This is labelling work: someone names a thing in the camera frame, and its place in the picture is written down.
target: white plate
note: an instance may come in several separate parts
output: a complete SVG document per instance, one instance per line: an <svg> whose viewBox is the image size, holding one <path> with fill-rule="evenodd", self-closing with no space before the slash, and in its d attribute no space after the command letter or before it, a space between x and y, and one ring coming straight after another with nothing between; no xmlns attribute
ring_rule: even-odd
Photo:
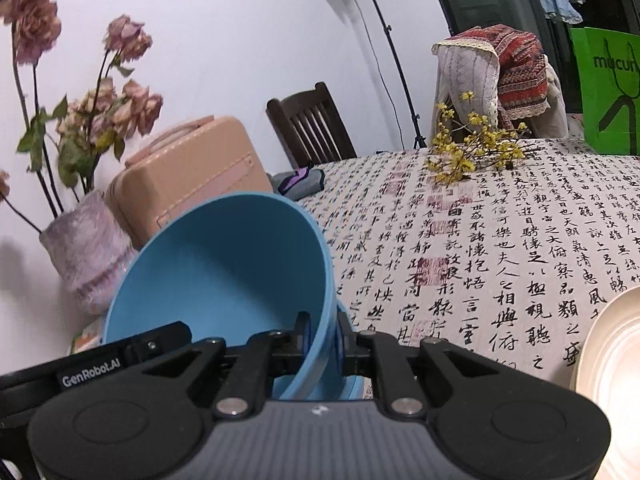
<svg viewBox="0 0 640 480"><path fill-rule="evenodd" d="M591 327L575 391L611 424L611 445L596 480L640 480L640 286L609 302Z"/></svg>

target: blue plastic bucket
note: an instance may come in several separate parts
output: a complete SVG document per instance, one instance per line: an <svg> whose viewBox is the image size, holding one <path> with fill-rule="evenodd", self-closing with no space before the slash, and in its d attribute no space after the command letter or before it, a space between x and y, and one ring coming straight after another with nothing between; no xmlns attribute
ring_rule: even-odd
<svg viewBox="0 0 640 480"><path fill-rule="evenodd" d="M346 312L345 307L340 302L338 302L338 309ZM338 351L339 349L336 348L334 343L331 348L332 355L335 355ZM357 400L362 398L364 379L360 376L343 377L338 371L338 362L341 361L341 359L337 358L329 359L318 386L307 396L307 400L329 402L331 400Z"/></svg>
<svg viewBox="0 0 640 480"><path fill-rule="evenodd" d="M305 399L334 346L336 304L331 256L313 218L276 194L233 193L175 219L144 247L111 304L104 341L181 320L194 341L243 345L254 333L293 328L306 310L309 352L273 389Z"/></svg>

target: red patterned fabric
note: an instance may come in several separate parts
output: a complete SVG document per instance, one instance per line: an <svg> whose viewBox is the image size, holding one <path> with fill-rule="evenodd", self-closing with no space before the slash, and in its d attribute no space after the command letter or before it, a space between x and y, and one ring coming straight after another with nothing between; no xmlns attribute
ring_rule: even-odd
<svg viewBox="0 0 640 480"><path fill-rule="evenodd" d="M498 98L504 120L534 117L549 108L545 56L535 34L493 25L471 28L451 39L484 41L496 51L500 60Z"/></svg>

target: calligraphy tablecloth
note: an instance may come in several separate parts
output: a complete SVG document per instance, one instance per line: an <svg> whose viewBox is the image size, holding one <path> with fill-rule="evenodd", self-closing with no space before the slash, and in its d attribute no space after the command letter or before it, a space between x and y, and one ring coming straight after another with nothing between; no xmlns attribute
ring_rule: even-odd
<svg viewBox="0 0 640 480"><path fill-rule="evenodd" d="M515 170L449 188L426 150L325 165L301 204L356 330L443 337L568 386L599 311L640 285L640 158L535 143Z"/></svg>

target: floor lamp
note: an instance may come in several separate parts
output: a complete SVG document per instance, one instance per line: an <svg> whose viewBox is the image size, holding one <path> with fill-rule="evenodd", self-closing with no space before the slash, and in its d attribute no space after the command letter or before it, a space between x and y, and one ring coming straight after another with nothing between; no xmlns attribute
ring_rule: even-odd
<svg viewBox="0 0 640 480"><path fill-rule="evenodd" d="M396 47L394 46L394 42L391 39L391 26L387 25L382 11L380 10L380 6L378 5L377 0L372 0L374 6L376 7L376 11L378 12L378 17L380 18L380 23L382 23L382 27L385 29L386 39L389 42L389 47L391 47L391 53L394 56L394 61L396 62L396 67L398 67L398 74L400 75L400 81L402 81L402 88L404 88L404 94L406 95L406 102L409 105L409 110L411 112L411 118L414 122L415 129L415 140L414 140L414 149L415 148L426 148L427 145L424 141L424 137L420 133L420 126L418 125L418 119L420 119L420 115L415 113L414 103L411 101L411 94L409 94L409 87L406 84L406 79L404 78L404 72L402 71L402 66L400 65L400 59L398 58L398 53L396 52Z"/></svg>

